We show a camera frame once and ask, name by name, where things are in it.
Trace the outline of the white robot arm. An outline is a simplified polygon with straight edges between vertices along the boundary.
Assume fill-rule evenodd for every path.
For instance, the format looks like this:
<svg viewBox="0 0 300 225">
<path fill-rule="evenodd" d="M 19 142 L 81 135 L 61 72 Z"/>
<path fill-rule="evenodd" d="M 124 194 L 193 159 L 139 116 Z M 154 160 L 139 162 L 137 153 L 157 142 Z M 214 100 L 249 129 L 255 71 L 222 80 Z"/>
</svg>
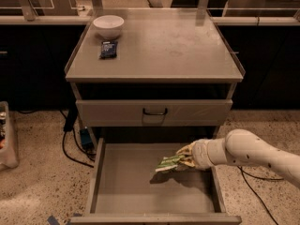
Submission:
<svg viewBox="0 0 300 225">
<path fill-rule="evenodd" d="M 220 139 L 199 139 L 176 154 L 202 171 L 217 165 L 264 166 L 300 188 L 300 157 L 270 145 L 248 130 L 234 129 Z"/>
</svg>

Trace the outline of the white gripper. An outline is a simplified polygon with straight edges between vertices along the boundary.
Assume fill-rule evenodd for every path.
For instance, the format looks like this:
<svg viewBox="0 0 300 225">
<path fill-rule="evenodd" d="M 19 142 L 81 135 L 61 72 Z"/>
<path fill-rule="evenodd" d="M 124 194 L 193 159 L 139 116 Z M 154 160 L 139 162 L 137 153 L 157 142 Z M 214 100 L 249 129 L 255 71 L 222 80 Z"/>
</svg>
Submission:
<svg viewBox="0 0 300 225">
<path fill-rule="evenodd" d="M 178 156 L 190 157 L 192 155 L 193 160 L 180 160 L 177 170 L 184 171 L 189 168 L 196 168 L 198 170 L 208 170 L 213 167 L 214 164 L 208 156 L 208 140 L 201 139 L 194 143 L 180 148 L 176 154 Z"/>
</svg>

